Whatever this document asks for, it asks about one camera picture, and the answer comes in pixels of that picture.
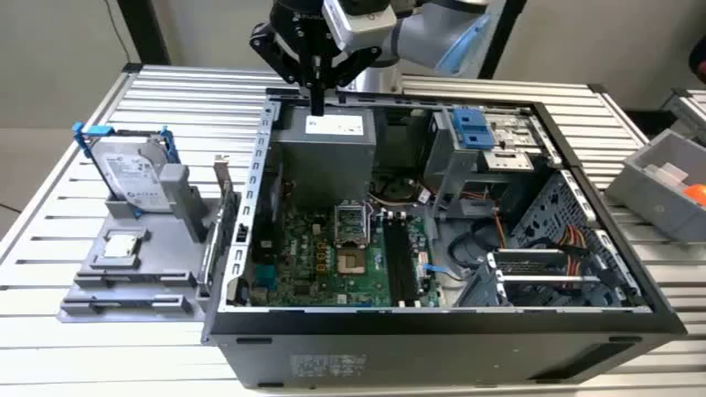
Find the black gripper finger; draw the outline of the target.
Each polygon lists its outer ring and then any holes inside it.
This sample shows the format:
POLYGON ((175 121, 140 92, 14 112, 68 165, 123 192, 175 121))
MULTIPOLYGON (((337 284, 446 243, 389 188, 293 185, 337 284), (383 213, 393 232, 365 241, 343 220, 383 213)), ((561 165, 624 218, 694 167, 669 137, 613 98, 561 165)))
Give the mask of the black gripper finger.
POLYGON ((334 58, 323 56, 318 74, 318 115, 325 114, 326 91, 347 86, 382 54, 379 46, 357 50, 342 62, 334 65, 334 58))
POLYGON ((315 75, 314 58, 309 54, 307 45, 303 45, 299 58, 295 59, 278 44, 277 32, 270 23, 259 23, 255 25, 250 45, 285 82, 298 84, 309 90, 311 115, 318 116, 319 80, 315 75))

